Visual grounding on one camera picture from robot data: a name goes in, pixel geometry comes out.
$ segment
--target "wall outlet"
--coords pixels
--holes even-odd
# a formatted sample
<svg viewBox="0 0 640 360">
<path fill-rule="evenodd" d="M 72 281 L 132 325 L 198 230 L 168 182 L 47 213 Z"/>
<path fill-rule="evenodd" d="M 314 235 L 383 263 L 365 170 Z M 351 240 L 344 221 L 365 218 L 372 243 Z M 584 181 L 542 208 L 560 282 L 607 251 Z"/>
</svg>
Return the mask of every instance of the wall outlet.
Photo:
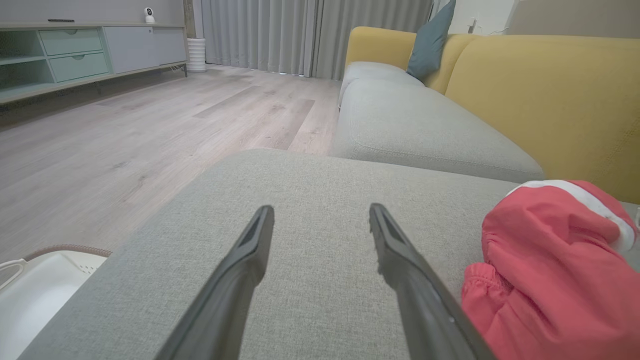
<svg viewBox="0 0 640 360">
<path fill-rule="evenodd" d="M 476 24 L 477 24 L 478 20 L 475 17 L 471 17 L 471 19 L 469 20 L 469 24 L 467 25 L 469 27 L 469 31 L 467 33 L 469 34 L 473 34 L 474 30 L 476 29 Z"/>
</svg>

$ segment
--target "ribbed white vase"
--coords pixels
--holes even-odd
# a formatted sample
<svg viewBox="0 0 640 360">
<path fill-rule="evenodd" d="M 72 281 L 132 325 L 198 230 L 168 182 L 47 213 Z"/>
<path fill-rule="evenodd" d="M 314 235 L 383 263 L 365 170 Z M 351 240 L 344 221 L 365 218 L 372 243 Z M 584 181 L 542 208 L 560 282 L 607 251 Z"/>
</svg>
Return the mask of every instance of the ribbed white vase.
<svg viewBox="0 0 640 360">
<path fill-rule="evenodd" d="M 188 72 L 205 72 L 207 65 L 204 63 L 204 39 L 188 38 L 189 61 L 187 62 Z"/>
</svg>

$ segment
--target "laminate floor plank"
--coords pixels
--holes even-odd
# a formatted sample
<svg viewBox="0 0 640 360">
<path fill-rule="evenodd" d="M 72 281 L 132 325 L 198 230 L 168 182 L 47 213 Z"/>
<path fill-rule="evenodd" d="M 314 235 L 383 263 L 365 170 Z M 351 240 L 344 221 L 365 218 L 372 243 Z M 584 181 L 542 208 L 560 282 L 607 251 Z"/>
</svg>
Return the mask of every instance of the laminate floor plank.
<svg viewBox="0 0 640 360">
<path fill-rule="evenodd" d="M 210 65 L 0 113 L 0 262 L 64 243 L 113 250 L 237 151 L 326 154 L 339 86 Z"/>
</svg>

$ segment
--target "white camera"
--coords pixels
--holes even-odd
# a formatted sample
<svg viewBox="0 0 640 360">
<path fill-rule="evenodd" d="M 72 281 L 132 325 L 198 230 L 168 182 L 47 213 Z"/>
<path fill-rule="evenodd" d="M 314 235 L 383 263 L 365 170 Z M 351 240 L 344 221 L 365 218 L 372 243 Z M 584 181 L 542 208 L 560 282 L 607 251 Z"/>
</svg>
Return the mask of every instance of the white camera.
<svg viewBox="0 0 640 360">
<path fill-rule="evenodd" d="M 154 10 L 151 8 L 145 8 L 145 22 L 153 24 L 156 22 L 154 19 Z"/>
</svg>

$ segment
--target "yellow cushion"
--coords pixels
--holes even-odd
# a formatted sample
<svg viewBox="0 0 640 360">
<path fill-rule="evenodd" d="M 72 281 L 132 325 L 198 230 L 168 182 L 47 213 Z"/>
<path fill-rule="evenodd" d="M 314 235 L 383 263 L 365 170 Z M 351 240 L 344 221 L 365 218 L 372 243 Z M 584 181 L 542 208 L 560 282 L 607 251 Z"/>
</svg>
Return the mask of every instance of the yellow cushion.
<svg viewBox="0 0 640 360">
<path fill-rule="evenodd" d="M 453 72 L 453 68 L 456 66 L 456 62 L 458 62 L 458 57 L 460 57 L 462 50 L 464 50 L 471 41 L 478 38 L 480 38 L 480 36 L 469 34 L 449 35 L 447 42 L 444 45 L 444 49 L 442 49 L 440 70 L 429 75 L 424 80 L 425 86 L 430 87 L 441 94 L 446 93 L 451 73 Z"/>
<path fill-rule="evenodd" d="M 477 39 L 446 96 L 529 153 L 548 178 L 640 203 L 640 40 Z"/>
<path fill-rule="evenodd" d="M 462 50 L 478 35 L 449 35 L 442 51 L 440 70 L 428 76 L 424 84 L 441 94 L 447 90 L 449 77 Z M 359 26 L 351 31 L 344 68 L 354 61 L 385 63 L 406 70 L 413 50 L 415 33 Z"/>
</svg>

